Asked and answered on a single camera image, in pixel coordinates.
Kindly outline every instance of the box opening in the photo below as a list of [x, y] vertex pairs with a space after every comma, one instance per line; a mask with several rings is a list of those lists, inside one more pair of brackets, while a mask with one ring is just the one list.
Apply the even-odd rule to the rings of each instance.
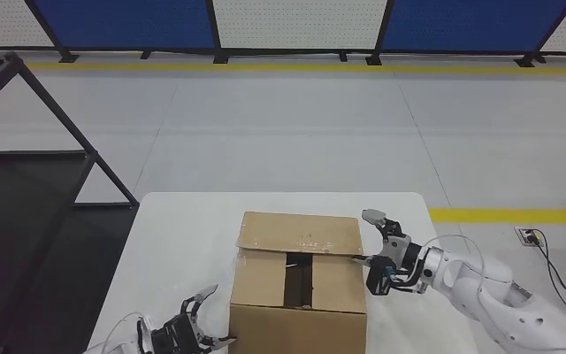
[[287, 253], [283, 305], [312, 306], [312, 253]]

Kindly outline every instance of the white cable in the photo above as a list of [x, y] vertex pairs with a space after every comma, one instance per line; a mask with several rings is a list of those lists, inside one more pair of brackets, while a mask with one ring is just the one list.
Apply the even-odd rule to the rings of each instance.
[[[481, 308], [482, 308], [482, 309], [484, 310], [484, 312], [486, 313], [487, 318], [489, 318], [489, 320], [492, 321], [492, 323], [493, 323], [493, 325], [495, 326], [495, 328], [497, 328], [497, 330], [499, 330], [499, 331], [503, 334], [503, 336], [504, 336], [505, 338], [507, 338], [507, 334], [506, 334], [505, 331], [503, 331], [499, 326], [497, 326], [497, 323], [493, 320], [492, 316], [489, 314], [489, 312], [487, 311], [487, 309], [486, 309], [486, 307], [484, 306], [484, 304], [482, 304], [482, 302], [481, 302], [481, 297], [479, 296], [479, 294], [480, 294], [481, 291], [482, 291], [482, 286], [483, 286], [483, 284], [484, 284], [484, 278], [485, 278], [485, 275], [486, 275], [486, 273], [485, 273], [485, 270], [486, 270], [486, 263], [484, 262], [484, 256], [483, 256], [483, 254], [481, 253], [481, 250], [479, 249], [478, 245], [477, 245], [472, 239], [470, 239], [469, 237], [464, 236], [464, 235], [441, 235], [441, 236], [436, 236], [436, 237], [430, 239], [429, 241], [427, 241], [427, 242], [422, 246], [421, 251], [425, 248], [425, 246], [426, 246], [427, 244], [429, 244], [429, 243], [431, 243], [431, 242], [433, 242], [433, 241], [439, 240], [439, 239], [441, 239], [441, 238], [448, 238], [448, 237], [459, 237], [459, 238], [463, 238], [464, 240], [470, 241], [471, 244], [474, 245], [474, 247], [476, 248], [476, 250], [478, 250], [479, 259], [481, 260], [481, 274], [480, 274], [481, 279], [479, 280], [478, 291], [477, 291], [477, 293], [476, 293], [476, 296], [478, 297], [479, 305], [481, 306]], [[518, 342], [515, 342], [515, 345], [518, 346], [518, 347], [520, 347], [520, 348], [527, 349], [527, 350], [538, 350], [538, 351], [559, 351], [559, 350], [566, 350], [566, 348], [553, 348], [553, 349], [531, 348], [531, 347], [525, 347], [524, 345], [522, 345], [521, 343], [518, 343]]]
[[110, 331], [110, 333], [106, 337], [106, 340], [104, 341], [103, 349], [100, 350], [100, 354], [107, 354], [104, 350], [106, 349], [106, 344], [108, 344], [108, 341], [110, 340], [112, 333], [114, 333], [114, 331], [116, 330], [116, 328], [118, 328], [120, 323], [125, 322], [127, 320], [127, 318], [132, 316], [132, 315], [138, 315], [139, 318], [145, 320], [145, 316], [141, 312], [130, 312], [126, 316], [122, 317], [118, 322], [116, 322], [116, 325], [114, 325], [114, 327], [112, 328], [112, 330]]

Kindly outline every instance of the white table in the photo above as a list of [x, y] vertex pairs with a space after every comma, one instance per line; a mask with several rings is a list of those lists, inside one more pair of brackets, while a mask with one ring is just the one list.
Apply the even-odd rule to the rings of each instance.
[[[151, 193], [141, 202], [132, 231], [96, 323], [90, 345], [104, 341], [129, 312], [161, 325], [181, 302], [219, 284], [199, 311], [211, 335], [227, 334], [236, 239], [245, 211], [287, 212], [359, 218], [374, 208], [399, 220], [413, 242], [436, 236], [425, 201], [416, 193]], [[381, 236], [361, 221], [365, 254], [381, 250]], [[440, 293], [366, 293], [367, 353], [477, 353], [468, 320]], [[135, 332], [134, 320], [112, 338]]]

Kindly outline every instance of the white pegboard panel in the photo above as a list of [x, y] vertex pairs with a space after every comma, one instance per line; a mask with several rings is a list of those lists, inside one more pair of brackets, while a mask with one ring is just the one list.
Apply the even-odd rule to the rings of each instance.
[[555, 32], [548, 38], [542, 51], [566, 51], [566, 20], [563, 20]]
[[0, 0], [0, 46], [52, 47], [24, 0]]
[[213, 0], [223, 48], [373, 49], [386, 0]]

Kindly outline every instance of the blue panel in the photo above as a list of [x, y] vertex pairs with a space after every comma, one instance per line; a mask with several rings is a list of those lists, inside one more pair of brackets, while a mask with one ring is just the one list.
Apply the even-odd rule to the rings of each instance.
[[35, 2], [66, 47], [214, 47], [204, 0]]
[[531, 51], [566, 0], [395, 0], [383, 50]]

